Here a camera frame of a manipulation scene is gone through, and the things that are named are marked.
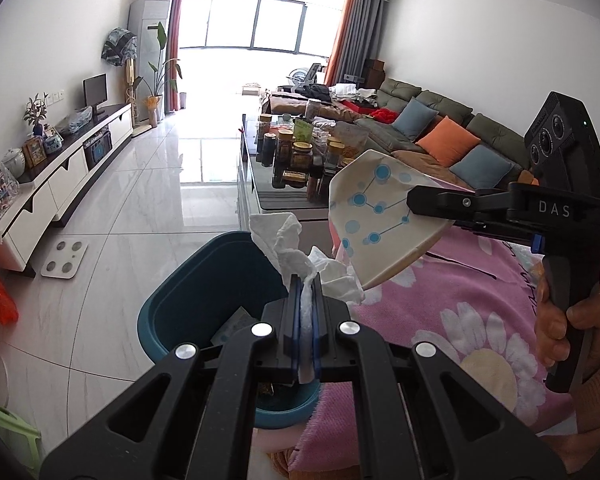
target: decorative plant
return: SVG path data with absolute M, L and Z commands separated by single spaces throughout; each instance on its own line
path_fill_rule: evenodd
M 47 94 L 44 94 L 44 97 L 40 99 L 39 94 L 36 94 L 35 98 L 29 98 L 29 103 L 27 104 L 27 110 L 24 112 L 23 120 L 29 123 L 29 126 L 40 124 L 40 121 L 44 121 L 46 119 L 46 98 Z
M 154 97 L 158 97 L 161 95 L 161 91 L 164 88 L 165 79 L 167 77 L 167 70 L 171 66 L 171 63 L 176 67 L 176 72 L 178 72 L 178 77 L 182 79 L 182 70 L 180 69 L 180 65 L 178 64 L 179 59 L 173 57 L 163 62 L 162 58 L 164 56 L 164 49 L 167 46 L 167 33 L 164 31 L 164 26 L 162 22 L 158 22 L 158 43 L 160 44 L 160 54 L 158 54 L 158 66 L 155 66 L 152 62 L 149 62 L 149 66 L 154 71 L 154 87 L 151 88 L 149 83 L 144 80 L 144 77 L 138 76 L 134 81 L 134 90 L 138 88 L 138 85 L 144 81 L 144 84 L 151 92 L 151 95 Z M 175 91 L 178 89 L 178 85 L 175 79 L 169 79 L 169 85 Z

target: coffee table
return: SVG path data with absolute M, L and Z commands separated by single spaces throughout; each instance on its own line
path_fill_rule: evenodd
M 273 116 L 277 124 L 279 116 Z M 238 164 L 238 216 L 240 228 L 249 229 L 251 214 L 291 212 L 302 225 L 299 249 L 306 254 L 318 247 L 330 255 L 333 249 L 329 231 L 329 210 L 326 202 L 309 202 L 306 189 L 271 185 L 273 167 L 265 168 L 256 161 L 258 116 L 242 115 L 242 140 Z

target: green plastic stool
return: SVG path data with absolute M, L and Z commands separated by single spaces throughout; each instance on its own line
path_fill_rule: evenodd
M 37 473 L 40 471 L 40 453 L 36 441 L 41 437 L 40 432 L 32 425 L 27 424 L 19 416 L 0 406 L 0 428 L 20 434 L 27 439 L 31 452 L 31 465 L 26 467 Z

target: white marble floor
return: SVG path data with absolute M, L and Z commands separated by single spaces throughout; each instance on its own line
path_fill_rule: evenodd
M 131 140 L 67 226 L 46 231 L 36 271 L 62 235 L 88 240 L 74 278 L 4 280 L 20 319 L 0 325 L 0 404 L 42 432 L 43 452 L 152 366 L 136 331 L 142 304 L 202 245 L 239 229 L 238 127 L 257 98 L 210 101 L 190 97 L 193 106 Z M 280 476 L 254 452 L 250 478 Z

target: small trash can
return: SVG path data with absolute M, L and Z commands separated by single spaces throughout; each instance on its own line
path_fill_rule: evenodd
M 243 307 L 260 319 L 264 306 L 287 296 L 279 272 L 251 240 L 249 232 L 217 236 L 181 264 L 144 302 L 138 337 L 157 363 L 181 343 L 211 346 L 222 324 Z M 256 428 L 288 428 L 311 417 L 320 384 L 277 388 L 271 398 L 258 396 Z

